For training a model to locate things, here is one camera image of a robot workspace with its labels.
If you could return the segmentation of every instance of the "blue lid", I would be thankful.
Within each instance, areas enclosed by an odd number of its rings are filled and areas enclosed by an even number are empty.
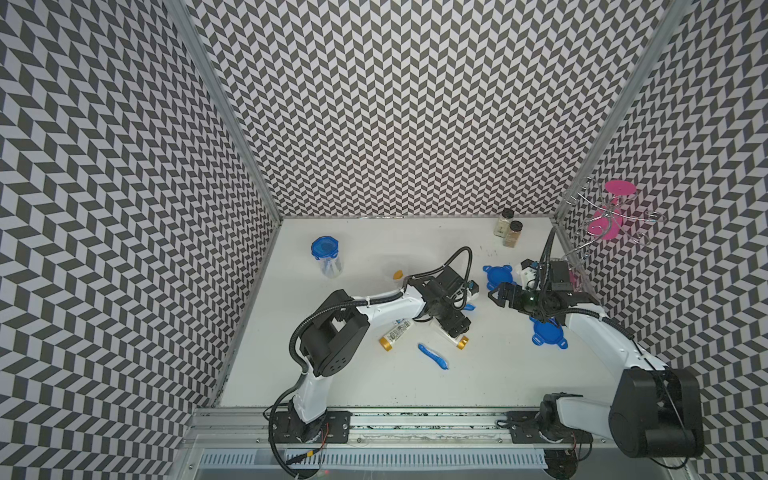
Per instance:
[[[488,290],[493,290],[504,282],[515,283],[515,281],[512,279],[512,267],[510,265],[486,265],[482,267],[482,270],[488,274]]]
[[[568,341],[565,340],[565,334],[562,327],[555,319],[549,319],[546,323],[541,323],[533,317],[529,317],[533,322],[534,335],[531,338],[536,345],[557,345],[562,349],[568,348]]]
[[[317,258],[336,258],[339,255],[339,241],[333,237],[320,237],[312,242],[312,255]]]

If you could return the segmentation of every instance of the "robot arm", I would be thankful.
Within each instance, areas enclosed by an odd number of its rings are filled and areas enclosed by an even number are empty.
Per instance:
[[[301,332],[300,355],[308,361],[310,369],[290,403],[290,411],[296,413],[306,433],[298,436],[313,438],[314,425],[322,423],[327,410],[333,375],[349,363],[369,327],[429,314],[450,336],[456,337],[469,329],[470,321],[455,308],[453,300],[469,284],[447,264],[439,269],[437,277],[406,279],[397,291],[402,295],[383,303],[376,300],[397,295],[351,297],[337,290],[329,296],[318,313],[355,300],[365,300],[366,304],[318,314]],[[570,286],[570,282],[555,280],[559,279],[552,280],[555,285],[562,283],[566,289]],[[537,302],[531,290],[504,283],[500,287],[498,297],[492,294],[499,289],[489,294],[499,306],[508,300],[511,308],[530,313],[529,307]],[[613,438],[630,457],[701,455],[703,428],[695,377],[685,370],[669,369],[640,348],[589,295],[572,290],[547,294],[546,301],[554,302],[554,308],[550,306],[545,311],[557,311],[552,317],[584,340],[611,372],[618,387],[612,404],[565,393],[545,396],[537,418],[540,432],[546,436],[545,431],[554,426],[552,431],[578,429]]]
[[[391,296],[393,293],[374,296],[372,299]],[[326,302],[337,302],[341,296],[346,294],[343,290],[337,290]],[[365,300],[361,297],[351,298]],[[352,359],[368,328],[389,325],[400,319],[416,318],[425,306],[422,294],[414,286],[408,285],[397,300],[358,306],[340,319],[328,315],[310,326],[301,337],[301,345],[303,353],[306,352],[309,357],[312,369],[293,396],[293,408],[302,421],[309,424],[325,413],[333,375]]]

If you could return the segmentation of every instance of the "mounting plate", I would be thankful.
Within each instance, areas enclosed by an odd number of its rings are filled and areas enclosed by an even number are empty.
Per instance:
[[[275,423],[275,443],[298,443],[296,436],[288,433],[288,412],[276,412]],[[351,412],[346,411],[328,411],[326,421],[328,424],[328,439],[326,443],[346,443],[349,439],[349,420],[352,418]],[[312,439],[307,443],[320,443],[320,437]]]
[[[552,443],[539,435],[538,422],[536,422],[537,414],[538,410],[531,410],[528,412],[507,412],[507,422],[509,424],[509,434],[512,437],[512,443]],[[576,443],[592,442],[592,434],[590,432],[570,429],[562,425],[553,425],[550,428],[550,434],[553,439],[564,439],[563,442],[573,442],[574,437],[576,438]]]

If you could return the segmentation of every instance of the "clear plastic container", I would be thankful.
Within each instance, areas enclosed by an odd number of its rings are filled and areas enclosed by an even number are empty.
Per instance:
[[[312,256],[320,264],[320,271],[328,278],[341,274],[342,264],[339,255],[339,241],[333,237],[320,237],[312,242]]]
[[[469,342],[469,338],[467,338],[465,335],[459,335],[456,338],[450,336],[448,332],[442,329],[440,322],[438,322],[437,319],[432,319],[429,322],[429,326],[433,330],[436,330],[442,338],[448,340],[450,343],[453,343],[453,345],[459,350],[463,350],[464,347],[467,346],[467,342]]]
[[[513,212],[511,208],[505,208],[502,210],[502,212],[498,215],[496,225],[493,227],[493,234],[497,237],[503,237],[506,235],[507,231],[509,230],[509,223],[514,217],[515,212]]]
[[[514,222],[509,223],[509,228],[507,229],[506,235],[504,235],[504,246],[505,247],[514,247],[518,239],[520,238],[520,233],[523,231],[523,224],[515,220]]]

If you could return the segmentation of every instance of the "blue object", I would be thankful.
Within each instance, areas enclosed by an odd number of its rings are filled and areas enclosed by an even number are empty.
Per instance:
[[[515,283],[512,279],[512,267],[509,265],[504,266],[490,266],[486,265],[482,267],[482,271],[488,274],[488,290],[493,290],[501,283]]]
[[[557,345],[563,350],[568,348],[568,341],[565,339],[563,328],[555,319],[549,319],[546,323],[541,323],[532,316],[529,317],[533,322],[533,343],[536,345]]]
[[[419,344],[419,350],[421,350],[422,353],[424,353],[424,355],[427,355],[429,358],[435,360],[435,363],[440,365],[441,369],[443,370],[448,369],[448,363],[440,355],[438,355],[437,353],[434,353],[433,351],[425,347],[423,343]]]
[[[312,242],[312,255],[316,260],[339,256],[339,241],[333,237],[320,237]]]

